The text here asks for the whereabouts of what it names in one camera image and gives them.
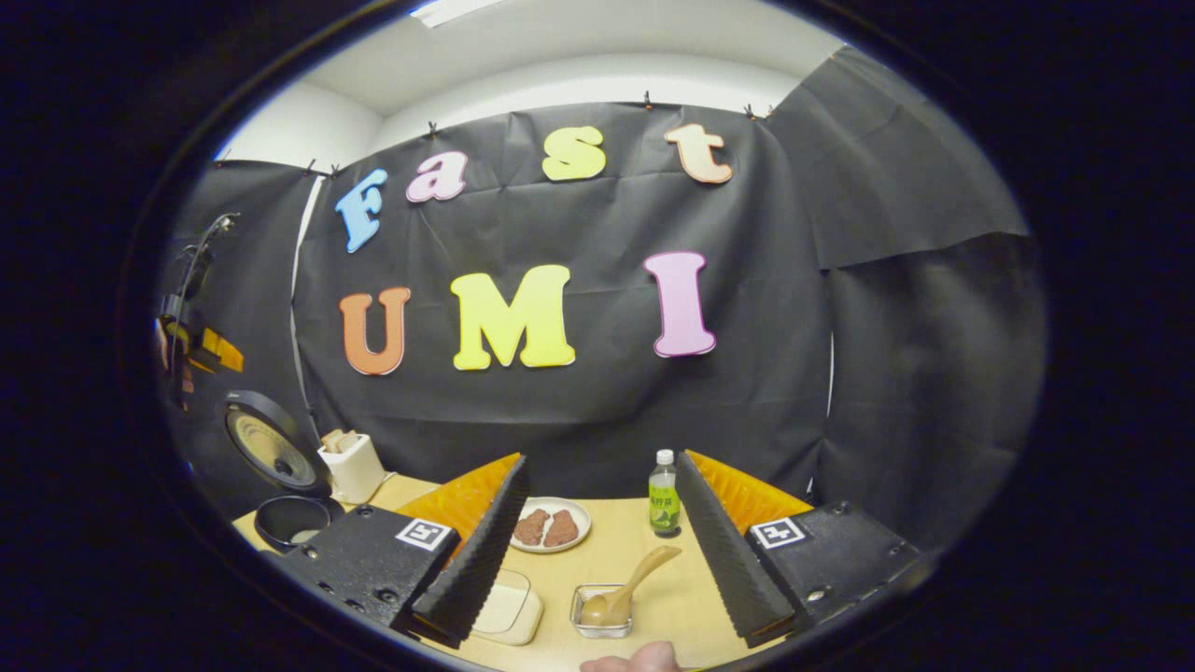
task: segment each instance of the yellow letter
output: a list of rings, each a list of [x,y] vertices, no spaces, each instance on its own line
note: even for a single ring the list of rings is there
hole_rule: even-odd
[[[538,265],[523,275],[509,306],[484,273],[454,280],[452,293],[460,298],[460,353],[452,359],[453,366],[461,371],[489,368],[482,334],[502,366],[510,366],[523,331],[527,346],[519,359],[525,365],[572,364],[577,353],[564,340],[564,283],[569,276],[563,265]]]
[[[595,145],[601,145],[601,132],[592,126],[553,130],[544,139],[544,175],[553,182],[598,175],[606,167],[606,153]]]

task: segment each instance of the wooden table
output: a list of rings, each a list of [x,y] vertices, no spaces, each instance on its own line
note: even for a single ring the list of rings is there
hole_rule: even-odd
[[[369,501],[393,511],[434,489],[435,483],[393,475]],[[549,496],[553,493],[533,493]],[[603,655],[630,658],[641,646],[672,641],[681,667],[709,667],[764,650],[773,640],[748,650],[735,635],[713,575],[701,555],[688,517],[681,506],[681,534],[660,539],[648,525],[648,500],[572,500],[589,512],[593,527],[576,546],[556,554],[531,554],[514,546],[502,567],[527,576],[544,601],[535,637],[523,646],[507,646],[473,636],[454,650],[435,642],[428,646],[486,667],[510,672],[575,671],[584,660]],[[233,523],[257,549],[268,549],[253,530],[253,513]],[[569,621],[572,591],[580,584],[621,584],[650,550],[669,544],[681,554],[652,573],[635,592],[635,625],[621,640],[582,637]]]

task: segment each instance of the white plate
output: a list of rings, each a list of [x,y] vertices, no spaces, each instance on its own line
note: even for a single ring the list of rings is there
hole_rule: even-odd
[[[572,539],[566,544],[560,544],[558,546],[547,548],[543,544],[528,546],[527,544],[520,542],[519,539],[510,537],[510,545],[527,552],[559,552],[563,550],[571,549],[572,546],[581,543],[589,533],[589,512],[584,509],[577,502],[571,500],[565,500],[563,497],[528,497],[527,503],[523,505],[522,512],[519,514],[519,520],[527,518],[537,508],[541,508],[547,512],[549,515],[556,515],[562,509],[566,509],[572,514],[572,521],[577,524],[577,538]],[[547,536],[547,531],[551,530],[552,521],[549,520],[544,524],[544,536]]]

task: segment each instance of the cable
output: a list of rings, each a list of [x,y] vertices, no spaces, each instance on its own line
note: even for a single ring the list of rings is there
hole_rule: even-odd
[[[174,330],[170,335],[170,374],[171,379],[178,375],[178,371],[174,368],[174,354],[178,350],[178,330],[183,328],[182,316],[183,316],[183,304],[185,303],[184,292],[186,292],[186,286],[191,282],[191,274],[195,273],[195,264],[198,262],[200,256],[207,252],[208,243],[214,239],[217,234],[223,233],[232,228],[235,224],[232,218],[240,216],[240,213],[225,213],[213,221],[203,236],[200,238],[200,244],[195,245],[195,255],[191,257],[191,263],[186,267],[186,273],[183,274],[182,281],[178,283],[178,314],[171,316],[174,318]]]

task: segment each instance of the letter u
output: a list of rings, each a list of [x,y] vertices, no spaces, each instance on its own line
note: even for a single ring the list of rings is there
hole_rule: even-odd
[[[344,356],[349,366],[366,375],[386,375],[403,362],[403,307],[411,298],[406,287],[391,287],[378,294],[378,303],[386,308],[386,347],[380,353],[366,343],[366,310],[373,299],[369,294],[350,294],[341,299],[344,316]]]

